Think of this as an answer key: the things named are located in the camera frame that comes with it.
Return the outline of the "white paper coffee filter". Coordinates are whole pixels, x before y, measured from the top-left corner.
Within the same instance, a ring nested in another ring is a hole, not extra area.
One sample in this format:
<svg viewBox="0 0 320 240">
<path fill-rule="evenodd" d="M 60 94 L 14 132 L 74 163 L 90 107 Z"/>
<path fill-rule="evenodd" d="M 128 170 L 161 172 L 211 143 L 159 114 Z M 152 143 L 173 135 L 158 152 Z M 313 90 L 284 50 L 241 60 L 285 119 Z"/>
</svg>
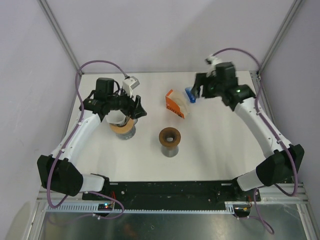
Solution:
<svg viewBox="0 0 320 240">
<path fill-rule="evenodd" d="M 130 117 L 123 114 L 120 110 L 113 110 L 109 112 L 105 119 L 112 126 L 123 127 L 128 123 Z"/>
</svg>

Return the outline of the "glass server pitcher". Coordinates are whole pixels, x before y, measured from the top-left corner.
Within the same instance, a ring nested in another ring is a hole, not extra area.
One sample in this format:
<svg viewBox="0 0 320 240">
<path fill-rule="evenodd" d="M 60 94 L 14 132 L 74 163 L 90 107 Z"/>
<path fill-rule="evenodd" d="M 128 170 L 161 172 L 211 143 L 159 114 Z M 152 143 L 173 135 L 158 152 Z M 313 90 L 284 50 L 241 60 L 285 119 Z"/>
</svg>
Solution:
<svg viewBox="0 0 320 240">
<path fill-rule="evenodd" d="M 130 138 L 133 138 L 134 135 L 136 134 L 136 127 L 135 125 L 137 124 L 138 120 L 134 119 L 133 120 L 133 127 L 126 133 L 117 133 L 117 137 L 122 139 L 122 140 L 128 140 Z"/>
</svg>

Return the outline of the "orange coffee filter box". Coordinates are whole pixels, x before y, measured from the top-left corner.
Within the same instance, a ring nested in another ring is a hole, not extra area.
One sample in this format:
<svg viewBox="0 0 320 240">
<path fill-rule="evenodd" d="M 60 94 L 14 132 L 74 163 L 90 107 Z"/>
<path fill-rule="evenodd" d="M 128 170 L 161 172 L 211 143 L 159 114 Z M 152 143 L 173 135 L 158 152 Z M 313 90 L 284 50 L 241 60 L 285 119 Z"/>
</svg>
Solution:
<svg viewBox="0 0 320 240">
<path fill-rule="evenodd" d="M 168 110 L 172 111 L 183 119 L 185 119 L 190 113 L 189 103 L 185 95 L 178 90 L 171 89 L 165 95 L 165 105 Z"/>
</svg>

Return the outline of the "glass carafe with brown band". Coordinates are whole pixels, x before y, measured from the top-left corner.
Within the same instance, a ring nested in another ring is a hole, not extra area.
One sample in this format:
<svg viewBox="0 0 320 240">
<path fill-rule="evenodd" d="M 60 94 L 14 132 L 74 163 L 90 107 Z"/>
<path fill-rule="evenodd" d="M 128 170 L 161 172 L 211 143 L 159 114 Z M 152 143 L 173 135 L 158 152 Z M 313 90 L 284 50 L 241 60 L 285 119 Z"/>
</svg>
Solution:
<svg viewBox="0 0 320 240">
<path fill-rule="evenodd" d="M 179 147 L 178 146 L 174 146 L 174 147 L 162 146 L 161 152 L 164 156 L 166 156 L 168 158 L 172 158 L 178 154 Z"/>
</svg>

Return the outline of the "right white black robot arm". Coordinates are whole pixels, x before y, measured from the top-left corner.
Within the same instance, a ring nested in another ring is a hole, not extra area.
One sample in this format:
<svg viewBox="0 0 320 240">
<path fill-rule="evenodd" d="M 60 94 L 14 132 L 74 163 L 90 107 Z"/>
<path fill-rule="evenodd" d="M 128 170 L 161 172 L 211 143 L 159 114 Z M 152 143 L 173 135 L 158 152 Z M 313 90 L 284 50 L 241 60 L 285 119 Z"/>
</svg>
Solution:
<svg viewBox="0 0 320 240">
<path fill-rule="evenodd" d="M 254 170 L 235 178 L 236 185 L 230 188 L 235 200 L 242 201 L 249 190 L 277 185 L 289 177 L 298 181 L 303 147 L 284 137 L 258 103 L 257 94 L 247 84 L 239 84 L 232 62 L 219 62 L 207 73 L 196 73 L 191 93 L 196 98 L 220 97 L 246 124 L 265 157 Z"/>
</svg>

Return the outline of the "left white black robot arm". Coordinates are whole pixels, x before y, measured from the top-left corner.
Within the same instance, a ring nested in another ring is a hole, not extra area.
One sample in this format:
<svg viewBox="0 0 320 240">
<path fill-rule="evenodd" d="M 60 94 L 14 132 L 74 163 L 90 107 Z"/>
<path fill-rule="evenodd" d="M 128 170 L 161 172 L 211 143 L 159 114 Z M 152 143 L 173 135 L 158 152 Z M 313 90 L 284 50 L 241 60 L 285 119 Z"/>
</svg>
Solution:
<svg viewBox="0 0 320 240">
<path fill-rule="evenodd" d="M 133 95 L 133 90 L 140 84 L 137 78 L 126 77 L 117 91 L 115 84 L 112 78 L 98 78 L 95 89 L 81 102 L 72 129 L 50 155 L 38 158 L 43 188 L 72 197 L 90 191 L 100 200 L 110 196 L 111 188 L 105 184 L 105 177 L 81 173 L 77 161 L 85 143 L 104 120 L 116 134 L 129 138 L 135 133 L 135 120 L 147 115 L 141 97 Z"/>
</svg>

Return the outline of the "blue glass dripper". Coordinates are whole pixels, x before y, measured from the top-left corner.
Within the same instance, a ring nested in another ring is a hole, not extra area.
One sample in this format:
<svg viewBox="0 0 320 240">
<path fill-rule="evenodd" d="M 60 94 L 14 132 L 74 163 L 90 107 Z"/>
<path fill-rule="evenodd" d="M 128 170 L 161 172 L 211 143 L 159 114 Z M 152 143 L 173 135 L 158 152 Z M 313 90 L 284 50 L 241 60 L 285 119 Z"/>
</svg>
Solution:
<svg viewBox="0 0 320 240">
<path fill-rule="evenodd" d="M 196 97 L 192 94 L 192 87 L 186 87 L 185 92 L 189 98 L 190 103 L 194 104 L 196 102 Z"/>
</svg>

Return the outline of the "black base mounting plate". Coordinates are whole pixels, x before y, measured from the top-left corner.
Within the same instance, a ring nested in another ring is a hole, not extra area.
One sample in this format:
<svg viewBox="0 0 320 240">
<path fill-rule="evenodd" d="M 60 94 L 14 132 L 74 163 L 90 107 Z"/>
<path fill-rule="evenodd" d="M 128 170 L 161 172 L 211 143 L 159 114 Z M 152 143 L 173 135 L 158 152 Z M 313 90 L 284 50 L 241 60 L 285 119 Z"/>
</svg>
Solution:
<svg viewBox="0 0 320 240">
<path fill-rule="evenodd" d="M 105 201 L 114 197 L 125 207 L 165 207 L 186 210 L 216 210 L 226 202 L 260 201 L 259 192 L 242 191 L 233 180 L 212 181 L 129 181 L 110 182 L 107 180 L 97 194 L 84 193 L 86 201 Z"/>
</svg>

